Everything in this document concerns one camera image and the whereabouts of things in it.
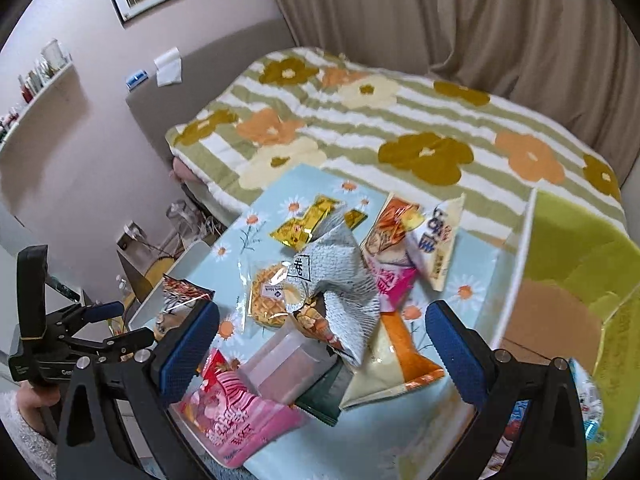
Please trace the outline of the white fuzzy sleeve forearm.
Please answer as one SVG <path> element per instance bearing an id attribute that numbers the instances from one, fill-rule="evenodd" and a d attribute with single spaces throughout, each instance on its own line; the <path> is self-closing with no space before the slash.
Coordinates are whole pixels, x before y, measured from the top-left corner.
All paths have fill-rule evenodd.
<path id="1" fill-rule="evenodd" d="M 1 421 L 12 443 L 38 478 L 55 479 L 58 447 L 25 422 L 18 410 L 16 391 L 1 393 Z"/>

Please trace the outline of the person's left hand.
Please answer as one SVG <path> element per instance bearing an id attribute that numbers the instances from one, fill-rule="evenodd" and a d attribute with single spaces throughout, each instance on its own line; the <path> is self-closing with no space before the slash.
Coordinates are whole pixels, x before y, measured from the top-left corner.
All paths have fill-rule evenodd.
<path id="1" fill-rule="evenodd" d="M 50 408 L 61 399 L 60 387 L 34 386 L 30 382 L 22 382 L 16 394 L 18 411 L 26 424 L 38 434 L 47 434 L 47 425 L 42 410 Z"/>

